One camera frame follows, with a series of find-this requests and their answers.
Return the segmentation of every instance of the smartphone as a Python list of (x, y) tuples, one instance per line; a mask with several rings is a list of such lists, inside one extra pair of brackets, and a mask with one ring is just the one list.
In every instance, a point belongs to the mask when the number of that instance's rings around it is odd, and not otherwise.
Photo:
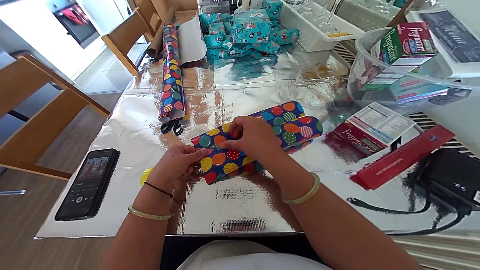
[(119, 155), (113, 148), (88, 153), (55, 215), (56, 221), (83, 220), (96, 215)]

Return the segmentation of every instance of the black scissors handle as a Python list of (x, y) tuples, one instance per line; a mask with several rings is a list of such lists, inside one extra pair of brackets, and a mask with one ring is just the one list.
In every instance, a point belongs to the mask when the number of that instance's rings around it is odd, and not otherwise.
[(178, 118), (170, 120), (168, 122), (165, 122), (160, 127), (160, 131), (163, 134), (167, 134), (172, 129), (173, 129), (173, 134), (175, 134), (176, 136), (180, 136), (183, 133), (183, 128), (182, 128), (181, 124), (179, 123)]

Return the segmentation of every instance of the wooden floor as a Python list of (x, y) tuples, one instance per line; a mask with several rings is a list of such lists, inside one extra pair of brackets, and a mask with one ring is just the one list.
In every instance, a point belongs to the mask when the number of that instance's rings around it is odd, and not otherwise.
[[(120, 94), (91, 96), (112, 110)], [(85, 108), (50, 146), (38, 165), (74, 172), (105, 118)], [(0, 190), (26, 189), (20, 196), (0, 196), (0, 269), (96, 269), (112, 238), (33, 240), (66, 181), (7, 170)]]

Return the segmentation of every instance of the hand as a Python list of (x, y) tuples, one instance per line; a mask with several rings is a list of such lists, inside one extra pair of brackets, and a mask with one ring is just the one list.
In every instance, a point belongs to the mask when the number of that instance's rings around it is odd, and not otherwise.
[(189, 145), (171, 146), (155, 165), (147, 182), (166, 192), (173, 193), (173, 182), (190, 175), (193, 163), (212, 153), (213, 149), (195, 149)]
[(278, 138), (264, 119), (252, 116), (239, 116), (233, 119), (228, 133), (238, 140), (230, 140), (219, 145), (221, 148), (234, 148), (262, 163), (262, 160), (282, 151)]

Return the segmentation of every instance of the white shirt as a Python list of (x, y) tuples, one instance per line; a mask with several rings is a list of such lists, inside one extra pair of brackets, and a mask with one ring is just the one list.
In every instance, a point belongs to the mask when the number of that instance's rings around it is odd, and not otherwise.
[(277, 253), (251, 241), (218, 240), (192, 253), (177, 270), (332, 270), (314, 260)]

